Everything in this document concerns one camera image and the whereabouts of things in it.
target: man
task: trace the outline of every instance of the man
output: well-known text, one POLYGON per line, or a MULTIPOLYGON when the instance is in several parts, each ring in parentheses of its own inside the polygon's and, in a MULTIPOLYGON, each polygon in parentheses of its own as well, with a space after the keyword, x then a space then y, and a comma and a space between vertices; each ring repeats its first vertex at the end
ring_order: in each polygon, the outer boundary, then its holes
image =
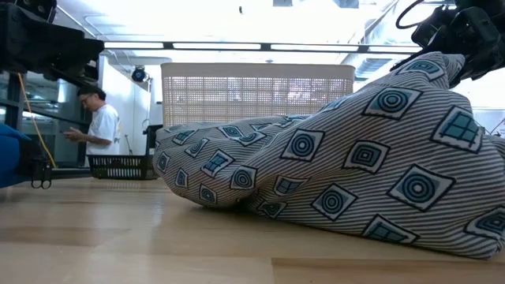
POLYGON ((98 87, 84 86, 77 95, 84 108, 93 112, 92 123, 88 134, 70 128, 65 137, 72 142, 86 142, 86 155, 119 155, 119 116, 105 103, 105 92, 98 87))

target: blue object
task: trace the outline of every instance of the blue object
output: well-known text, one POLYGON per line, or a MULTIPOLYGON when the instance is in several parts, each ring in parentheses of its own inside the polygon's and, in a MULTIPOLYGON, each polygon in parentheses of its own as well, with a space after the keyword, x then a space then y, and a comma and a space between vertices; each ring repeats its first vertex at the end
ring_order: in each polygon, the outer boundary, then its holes
POLYGON ((29 180, 16 174, 16 168, 20 161, 19 140, 30 140, 22 133, 0 124, 0 188, 16 185, 29 180))

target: black cable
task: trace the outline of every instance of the black cable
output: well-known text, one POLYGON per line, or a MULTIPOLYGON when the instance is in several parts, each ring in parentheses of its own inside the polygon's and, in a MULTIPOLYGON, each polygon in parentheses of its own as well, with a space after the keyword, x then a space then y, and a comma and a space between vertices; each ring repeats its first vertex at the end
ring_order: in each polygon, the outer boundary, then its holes
POLYGON ((415 24, 408 24, 406 26, 402 26, 400 25, 400 21, 403 19, 403 17, 408 13, 410 12, 410 10, 412 10, 415 6, 421 4, 422 2, 424 2, 425 0, 416 0, 414 3, 410 4, 410 6, 407 7, 407 9, 403 10, 403 12, 400 14, 400 16, 398 16, 398 19, 396 20, 396 28, 397 29, 407 29, 407 28, 413 28, 413 27, 417 27, 420 23, 422 23, 422 21, 420 22, 417 22, 415 24))

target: patterned fabric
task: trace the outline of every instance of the patterned fabric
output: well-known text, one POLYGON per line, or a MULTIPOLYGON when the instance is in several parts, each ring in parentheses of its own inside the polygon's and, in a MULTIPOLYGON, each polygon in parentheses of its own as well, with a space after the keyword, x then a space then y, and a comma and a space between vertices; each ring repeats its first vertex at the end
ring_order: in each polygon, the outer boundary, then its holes
POLYGON ((448 91, 463 64, 426 54, 309 117, 161 129, 154 167, 204 206, 487 259, 505 243, 505 140, 448 91))

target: wooden table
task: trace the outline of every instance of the wooden table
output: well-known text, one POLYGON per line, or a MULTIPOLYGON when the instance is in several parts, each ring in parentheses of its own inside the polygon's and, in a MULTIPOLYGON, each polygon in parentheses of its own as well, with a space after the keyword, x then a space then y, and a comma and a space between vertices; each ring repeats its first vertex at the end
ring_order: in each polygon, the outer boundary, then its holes
POLYGON ((5 284, 505 283, 488 262, 203 209, 158 181, 0 189, 5 284))

